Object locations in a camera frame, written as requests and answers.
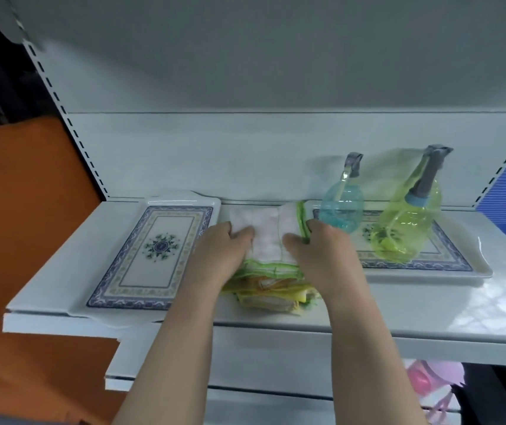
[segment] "orange cloth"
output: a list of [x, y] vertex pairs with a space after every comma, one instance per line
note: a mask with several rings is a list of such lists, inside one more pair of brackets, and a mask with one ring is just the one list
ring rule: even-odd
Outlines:
[[57, 118], [0, 127], [0, 414], [103, 424], [124, 399], [104, 390], [117, 341], [1, 332], [8, 302], [99, 203]]

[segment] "forearm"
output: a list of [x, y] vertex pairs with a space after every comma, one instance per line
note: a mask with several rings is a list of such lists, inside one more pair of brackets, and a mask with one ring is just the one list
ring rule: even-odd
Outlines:
[[336, 422], [424, 425], [395, 342], [363, 286], [327, 302]]
[[216, 293], [182, 286], [114, 425], [204, 420]]

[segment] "cloth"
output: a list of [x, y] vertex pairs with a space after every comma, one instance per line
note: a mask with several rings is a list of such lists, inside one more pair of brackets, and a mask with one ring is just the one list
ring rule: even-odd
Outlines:
[[0, 126], [0, 414], [110, 423], [103, 376], [118, 343], [2, 332], [8, 302], [101, 202], [58, 118]]
[[235, 206], [230, 211], [233, 232], [252, 226], [255, 238], [234, 279], [264, 276], [272, 279], [303, 279], [298, 263], [282, 244], [286, 233], [310, 236], [306, 226], [304, 203], [287, 203], [280, 207], [251, 208]]

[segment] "decorative tray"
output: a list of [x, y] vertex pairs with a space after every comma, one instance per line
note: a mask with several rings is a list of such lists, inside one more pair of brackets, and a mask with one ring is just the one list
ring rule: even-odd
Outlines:
[[[305, 203], [307, 218], [318, 218], [320, 201]], [[429, 241], [419, 256], [411, 262], [399, 264], [378, 257], [369, 241], [371, 227], [381, 210], [364, 210], [359, 228], [351, 234], [359, 259], [367, 275], [401, 277], [488, 278], [493, 270], [483, 257], [481, 242], [466, 227], [439, 212], [432, 226]]]
[[171, 192], [144, 205], [87, 307], [167, 310], [196, 239], [217, 222], [221, 202], [193, 192]]

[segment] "hand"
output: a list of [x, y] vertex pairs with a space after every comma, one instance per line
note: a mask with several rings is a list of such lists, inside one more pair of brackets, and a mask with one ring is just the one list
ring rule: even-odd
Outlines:
[[253, 227], [230, 235], [231, 223], [223, 222], [207, 228], [196, 243], [184, 276], [184, 283], [197, 283], [215, 291], [233, 276], [241, 265], [255, 236]]
[[346, 289], [368, 289], [349, 235], [317, 219], [307, 221], [307, 225], [312, 232], [309, 244], [290, 233], [283, 236], [282, 243], [326, 304], [337, 297], [344, 298]]

